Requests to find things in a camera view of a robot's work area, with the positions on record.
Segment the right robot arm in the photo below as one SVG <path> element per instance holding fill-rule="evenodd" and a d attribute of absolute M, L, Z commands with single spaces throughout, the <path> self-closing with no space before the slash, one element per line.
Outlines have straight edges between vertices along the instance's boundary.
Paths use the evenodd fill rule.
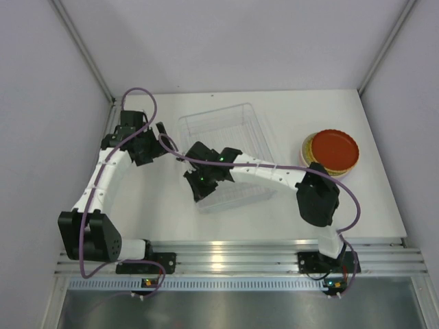
<path fill-rule="evenodd" d="M 322 165 L 313 162 L 306 168 L 282 169 L 239 149 L 225 147 L 218 152 L 201 142 L 196 142 L 186 157 L 192 170 L 186 171 L 184 177 L 195 202 L 209 196 L 219 182 L 225 181 L 291 193 L 298 203 L 300 217 L 316 228 L 322 267 L 334 272 L 344 265 L 344 244 L 333 226 L 340 190 Z"/>

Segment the clear wire dish rack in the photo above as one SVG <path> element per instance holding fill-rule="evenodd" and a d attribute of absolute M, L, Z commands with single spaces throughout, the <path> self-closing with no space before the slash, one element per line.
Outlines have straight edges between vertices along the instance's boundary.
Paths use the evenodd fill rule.
<path fill-rule="evenodd" d="M 250 103 L 180 117 L 179 148 L 182 154 L 197 141 L 215 151 L 240 149 L 257 159 L 272 162 L 272 154 Z M 275 191 L 248 183 L 219 182 L 215 191 L 195 203 L 201 213 L 212 213 L 267 200 Z"/>

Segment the pink plate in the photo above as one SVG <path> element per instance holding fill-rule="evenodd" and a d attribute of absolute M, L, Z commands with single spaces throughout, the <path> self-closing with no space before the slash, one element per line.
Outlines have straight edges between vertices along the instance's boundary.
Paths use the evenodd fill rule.
<path fill-rule="evenodd" d="M 300 158 L 301 164 L 304 167 L 308 167 L 312 162 L 312 159 L 311 159 L 309 152 L 308 152 L 308 148 L 311 146 L 311 142 L 312 142 L 312 139 L 314 136 L 315 136 L 315 134 L 308 135 L 308 137 L 303 141 L 301 149 L 300 149 L 299 158 Z M 340 171 L 340 172 L 331 171 L 329 169 L 325 169 L 325 170 L 327 171 L 327 173 L 331 177 L 334 177 L 334 178 L 339 179 L 339 180 L 346 177 L 351 171 L 351 169 L 348 169 L 346 171 Z"/>

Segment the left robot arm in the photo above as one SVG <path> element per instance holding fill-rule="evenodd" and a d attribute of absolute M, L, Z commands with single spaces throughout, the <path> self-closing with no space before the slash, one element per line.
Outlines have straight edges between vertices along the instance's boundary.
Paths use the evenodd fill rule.
<path fill-rule="evenodd" d="M 148 241 L 125 239 L 109 219 L 119 185 L 131 164 L 140 167 L 167 153 L 140 111 L 123 111 L 120 124 L 101 142 L 95 170 L 72 210 L 58 217 L 64 248 L 71 260 L 103 263 L 131 260 L 140 272 L 151 270 L 155 256 Z"/>

